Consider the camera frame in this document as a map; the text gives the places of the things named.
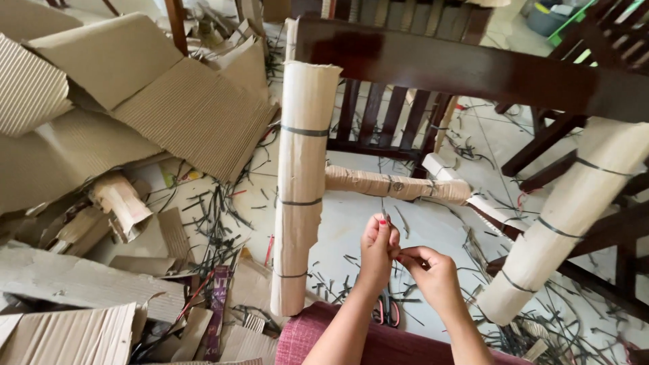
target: maroon cloth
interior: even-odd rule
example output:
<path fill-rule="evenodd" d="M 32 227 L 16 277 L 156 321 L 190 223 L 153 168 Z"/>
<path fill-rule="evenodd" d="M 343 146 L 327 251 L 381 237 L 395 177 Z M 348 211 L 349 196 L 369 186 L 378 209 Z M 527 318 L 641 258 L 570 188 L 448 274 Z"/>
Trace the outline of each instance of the maroon cloth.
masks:
<path fill-rule="evenodd" d="M 316 302 L 291 318 L 280 336 L 275 365 L 299 365 L 311 351 L 340 308 Z M 497 365 L 531 365 L 531 362 L 491 352 Z M 361 365 L 453 364 L 450 344 L 370 323 Z"/>

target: gray container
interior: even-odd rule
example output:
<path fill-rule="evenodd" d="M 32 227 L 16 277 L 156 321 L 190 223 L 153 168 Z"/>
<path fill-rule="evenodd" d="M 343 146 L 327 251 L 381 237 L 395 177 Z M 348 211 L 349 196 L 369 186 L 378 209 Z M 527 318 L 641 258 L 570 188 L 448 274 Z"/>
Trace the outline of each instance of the gray container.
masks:
<path fill-rule="evenodd" d="M 556 32 L 569 17 L 561 14 L 550 12 L 545 14 L 536 7 L 536 4 L 530 9 L 530 15 L 527 18 L 528 27 L 534 32 L 549 37 L 552 33 Z"/>

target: hand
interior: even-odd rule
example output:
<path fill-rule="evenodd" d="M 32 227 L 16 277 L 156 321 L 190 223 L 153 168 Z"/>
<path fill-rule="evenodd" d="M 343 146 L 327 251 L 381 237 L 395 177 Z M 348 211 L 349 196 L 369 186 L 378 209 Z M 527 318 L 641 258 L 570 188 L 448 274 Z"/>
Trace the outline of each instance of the hand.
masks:
<path fill-rule="evenodd" d="M 459 290 L 453 259 L 425 246 L 402 249 L 397 261 L 408 269 L 417 287 L 442 321 L 468 313 Z"/>
<path fill-rule="evenodd" d="M 387 286 L 392 262 L 400 251 L 399 230 L 377 213 L 367 222 L 361 236 L 361 270 L 358 280 L 372 296 Z"/>

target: tiled floor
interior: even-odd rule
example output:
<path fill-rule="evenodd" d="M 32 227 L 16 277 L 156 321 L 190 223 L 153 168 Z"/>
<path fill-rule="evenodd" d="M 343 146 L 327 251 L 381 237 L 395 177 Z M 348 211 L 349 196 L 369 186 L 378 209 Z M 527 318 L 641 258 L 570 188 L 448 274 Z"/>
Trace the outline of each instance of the tiled floor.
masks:
<path fill-rule="evenodd" d="M 486 37 L 482 45 L 487 47 L 498 47 L 510 49 L 513 51 L 531 53 L 545 56 L 551 51 L 551 47 L 546 44 L 543 37 L 527 29 L 524 19 L 518 15 L 522 6 L 521 0 L 513 0 L 513 3 L 504 8 L 495 11 L 494 16 L 489 24 Z M 267 25 L 266 31 L 271 39 L 277 36 L 280 30 L 279 25 Z M 367 85 L 361 88 L 360 98 L 357 111 L 362 114 L 367 96 Z M 271 93 L 281 97 L 281 82 L 273 82 Z M 336 97 L 337 107 L 341 106 L 343 87 L 339 89 Z M 387 109 L 387 100 L 389 100 L 389 90 L 384 94 L 379 120 Z M 493 110 L 493 105 L 489 101 L 462 97 L 459 104 L 467 107 L 466 110 L 457 111 L 450 124 L 448 136 L 457 144 L 471 145 L 475 148 L 474 152 L 483 155 L 485 158 L 476 161 L 469 161 L 459 158 L 448 141 L 445 141 L 440 155 L 450 164 L 455 166 L 457 172 L 472 184 L 477 190 L 485 194 L 490 194 L 499 201 L 511 207 L 519 207 L 522 212 L 509 210 L 512 217 L 518 216 L 524 221 L 531 223 L 540 212 L 540 209 L 546 197 L 552 189 L 552 184 L 540 191 L 530 195 L 522 195 L 515 181 L 509 177 L 504 177 L 500 173 L 500 167 L 518 150 L 527 144 L 533 138 L 530 110 L 527 107 L 514 106 L 509 114 L 499 115 Z M 404 105 L 400 118 L 399 128 L 405 124 L 409 112 L 408 105 Z M 334 110 L 334 121 L 339 113 L 339 109 Z M 268 136 L 270 142 L 276 138 L 274 134 Z M 393 142 L 398 144 L 398 136 Z M 418 143 L 421 142 L 422 135 L 418 137 Z M 529 177 L 557 158 L 563 156 L 568 151 L 574 149 L 579 142 L 579 134 L 568 136 L 560 143 L 556 144 L 541 157 L 535 160 L 530 166 L 524 169 L 520 178 Z M 327 158 L 333 164 L 353 168 L 357 170 L 392 173 L 407 175 L 409 171 L 400 163 L 388 160 L 386 158 L 371 157 L 365 155 L 353 155 L 328 151 Z M 232 236 L 241 234 L 242 238 L 249 238 L 246 246 L 249 247 L 253 257 L 263 262 L 267 252 L 269 237 L 274 231 L 275 210 L 273 209 L 274 191 L 277 185 L 277 167 L 278 167 L 278 140 L 269 144 L 265 148 L 258 148 L 255 151 L 252 161 L 253 173 L 249 181 L 244 181 L 237 187 L 237 191 L 246 190 L 244 194 L 234 197 L 234 206 L 239 214 L 252 222 L 254 230 L 245 227 L 237 228 L 234 221 L 227 221 L 228 227 L 233 230 Z M 201 179 L 180 186 L 178 194 L 172 200 L 170 207 L 184 208 L 189 205 L 186 197 L 196 195 L 212 188 L 211 179 Z M 164 196 L 169 192 L 163 191 L 151 197 L 154 201 L 157 197 Z M 266 205 L 267 208 L 252 209 Z M 402 247 L 414 245 L 427 245 L 436 250 L 453 257 L 458 267 L 474 268 L 474 264 L 462 248 L 465 242 L 466 231 L 460 219 L 455 217 L 449 210 L 441 205 L 418 201 L 416 203 L 406 203 L 391 198 L 384 199 L 384 205 L 388 213 L 393 217 L 393 222 L 397 227 L 403 227 L 401 218 L 397 213 L 396 207 L 400 210 L 404 220 L 410 227 L 410 236 L 403 239 Z M 322 223 L 319 228 L 319 241 L 310 251 L 310 266 L 319 261 L 318 265 L 313 266 L 314 272 L 319 272 L 326 280 L 334 280 L 334 292 L 342 289 L 343 282 L 349 275 L 349 282 L 353 283 L 358 268 L 343 259 L 343 255 L 358 257 L 360 249 L 358 246 L 360 234 L 365 226 L 369 216 L 379 212 L 381 199 L 369 197 L 366 195 L 355 194 L 350 192 L 326 192 L 323 198 Z M 200 212 L 189 209 L 182 213 L 184 221 L 191 221 L 192 216 L 197 216 Z M 495 237 L 489 234 L 489 229 L 482 223 L 476 214 L 467 207 L 452 207 L 462 220 L 470 227 L 475 234 L 476 240 L 481 245 L 487 260 L 493 260 L 502 255 L 510 247 L 510 243 L 502 237 Z M 187 234 L 190 235 L 192 245 L 195 245 L 194 253 L 196 257 L 202 257 L 207 246 L 206 238 L 192 232 L 187 228 Z M 141 247 L 133 245 L 112 245 L 108 247 L 111 253 L 104 257 L 110 257 L 114 254 L 133 254 L 139 252 Z M 615 267 L 614 250 L 604 250 L 603 252 L 593 255 L 597 267 L 594 267 L 588 257 L 574 259 L 575 263 L 593 270 L 605 278 L 613 276 Z M 459 270 L 460 283 L 463 289 L 472 292 L 481 282 L 480 279 L 473 275 L 470 270 Z M 558 274 L 552 277 L 557 283 L 573 288 L 572 283 Z M 647 300 L 647 288 L 649 280 L 646 277 L 638 278 L 638 295 L 641 299 Z M 404 284 L 412 283 L 412 278 L 406 273 L 398 272 L 396 277 L 391 279 L 391 288 L 393 292 L 401 292 L 405 288 Z M 315 285 L 315 278 L 308 281 L 308 288 Z M 546 308 L 550 304 L 556 307 L 564 317 L 565 323 L 570 323 L 575 315 L 569 307 L 575 308 L 576 315 L 582 320 L 581 336 L 599 348 L 606 347 L 607 341 L 610 341 L 604 334 L 593 334 L 590 332 L 591 327 L 599 327 L 609 333 L 621 331 L 627 340 L 635 342 L 638 346 L 649 347 L 649 336 L 647 331 L 643 330 L 644 326 L 634 318 L 628 317 L 627 322 L 622 322 L 618 326 L 609 318 L 601 320 L 599 315 L 591 308 L 590 304 L 580 296 L 572 296 L 565 290 L 559 291 L 563 296 L 570 300 L 570 303 L 564 302 L 559 296 L 549 295 L 545 292 L 537 294 L 538 300 L 529 302 L 524 310 L 536 310 L 537 315 L 546 318 L 552 315 Z M 588 294 L 590 302 L 600 311 L 605 312 L 606 306 L 601 297 L 595 294 Z M 410 298 L 422 299 L 421 293 L 415 291 Z M 405 303 L 403 308 L 408 314 L 402 316 L 401 329 L 405 331 L 421 334 L 430 338 L 448 341 L 448 336 L 444 331 L 437 314 L 426 303 Z M 473 314 L 478 314 L 477 310 L 472 309 Z M 488 324 L 480 326 L 483 333 L 492 331 L 494 328 Z M 613 348 L 616 359 L 625 358 L 621 346 Z M 607 357 L 612 359 L 610 352 L 607 351 Z"/>

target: dark wooden chair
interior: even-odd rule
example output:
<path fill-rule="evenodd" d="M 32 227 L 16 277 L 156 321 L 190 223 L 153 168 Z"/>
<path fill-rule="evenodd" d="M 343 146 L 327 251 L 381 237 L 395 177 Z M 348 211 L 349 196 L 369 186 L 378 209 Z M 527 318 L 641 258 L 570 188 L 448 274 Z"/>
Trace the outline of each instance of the dark wooden chair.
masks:
<path fill-rule="evenodd" d="M 297 27 L 296 60 L 341 66 L 342 77 L 372 82 L 377 85 L 373 87 L 375 90 L 390 84 L 401 88 L 399 90 L 418 89 L 419 95 L 430 92 L 467 95 L 633 123 L 646 120 L 649 112 L 649 105 L 644 102 L 644 95 L 649 92 L 649 77 L 623 69 L 592 68 L 343 21 L 302 18 L 298 19 Z M 557 92 L 539 93 L 538 90 Z M 437 132 L 434 122 L 426 132 L 426 139 L 434 140 Z M 373 127 L 374 121 L 370 119 L 367 125 Z M 357 142 L 338 141 L 336 138 L 332 143 L 350 152 L 361 149 L 363 153 L 387 157 L 414 157 L 409 155 L 409 149 L 388 147 L 381 144 L 381 139 L 377 144 L 365 144 L 372 129 L 366 127 L 365 130 L 363 138 Z M 520 234 L 515 228 L 503 226 L 484 213 L 482 215 L 510 238 L 516 239 Z M 576 257 L 617 246 L 615 284 L 569 261 L 565 261 L 558 271 L 632 316 L 649 322 L 649 305 L 635 297 L 635 274 L 646 271 L 649 262 L 649 257 L 636 258 L 635 242 L 647 235 L 649 203 L 629 206 L 596 222 L 571 254 Z M 494 260 L 489 269 L 495 273 L 503 262 L 504 258 Z"/>
<path fill-rule="evenodd" d="M 573 26 L 565 39 L 548 58 L 564 62 L 579 62 L 590 66 L 623 69 L 647 75 L 649 73 L 649 23 L 634 27 L 649 10 L 649 1 L 641 3 L 629 16 L 617 23 L 616 20 L 632 4 L 632 0 L 600 0 L 586 10 L 584 20 Z M 511 103 L 500 103 L 495 110 L 499 114 L 511 108 Z M 588 115 L 563 113 L 547 108 L 531 107 L 534 139 L 502 166 L 505 176 L 514 177 L 518 172 L 550 149 L 577 127 L 583 127 Z M 553 120 L 547 126 L 546 119 Z M 550 166 L 538 171 L 520 184 L 520 189 L 531 192 L 563 175 L 576 160 L 576 151 L 571 151 Z"/>
<path fill-rule="evenodd" d="M 331 6 L 329 11 L 330 19 L 356 22 L 354 19 L 356 10 L 352 10 L 351 0 L 327 0 Z M 492 8 L 482 8 L 474 4 L 447 1 L 428 0 L 432 5 L 430 15 L 426 24 L 426 33 L 432 38 L 454 40 L 466 44 L 478 44 L 487 28 Z M 380 131 L 376 132 L 379 108 L 386 87 L 389 84 L 372 83 L 369 88 L 365 111 L 359 116 L 361 119 L 360 130 L 357 136 L 351 137 L 355 121 L 356 105 L 360 91 L 361 80 L 353 77 L 345 80 L 345 93 L 341 107 L 340 118 L 337 121 L 337 133 L 335 138 L 330 138 L 327 149 L 331 151 L 343 151 L 374 155 L 380 157 L 395 158 L 404 161 L 413 161 L 415 166 L 411 172 L 412 177 L 425 179 L 427 171 L 421 166 L 423 158 L 433 151 L 435 145 L 436 129 L 430 129 L 428 125 L 439 125 L 452 95 L 427 90 L 416 90 L 414 98 L 410 103 L 411 109 L 407 122 L 403 127 L 402 138 L 399 146 L 392 146 L 399 117 L 406 100 L 408 90 L 402 86 L 395 86 L 391 91 L 391 97 L 387 108 L 385 119 L 382 121 Z M 429 99 L 433 99 L 432 109 L 426 110 L 430 105 Z M 424 113 L 430 112 L 428 120 L 424 120 Z M 421 129 L 421 123 L 427 131 L 420 147 L 414 147 L 413 143 Z"/>

